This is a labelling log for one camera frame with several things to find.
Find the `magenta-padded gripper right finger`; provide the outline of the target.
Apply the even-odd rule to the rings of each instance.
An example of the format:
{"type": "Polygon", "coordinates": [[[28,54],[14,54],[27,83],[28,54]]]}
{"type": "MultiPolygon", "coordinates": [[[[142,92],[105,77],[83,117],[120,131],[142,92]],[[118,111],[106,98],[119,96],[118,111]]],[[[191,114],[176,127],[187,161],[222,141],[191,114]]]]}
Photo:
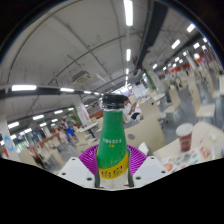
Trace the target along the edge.
{"type": "Polygon", "coordinates": [[[128,186],[143,187],[168,175],[168,171],[155,156],[146,156],[139,149],[129,145],[128,186]]]}

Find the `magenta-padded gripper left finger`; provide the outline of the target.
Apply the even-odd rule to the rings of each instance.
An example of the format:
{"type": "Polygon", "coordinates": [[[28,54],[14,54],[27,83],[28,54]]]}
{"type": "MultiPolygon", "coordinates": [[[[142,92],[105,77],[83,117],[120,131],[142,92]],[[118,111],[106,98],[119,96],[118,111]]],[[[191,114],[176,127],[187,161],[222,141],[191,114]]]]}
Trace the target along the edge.
{"type": "Polygon", "coordinates": [[[84,188],[99,188],[96,150],[94,145],[88,148],[79,157],[71,157],[61,169],[58,176],[84,188]]]}

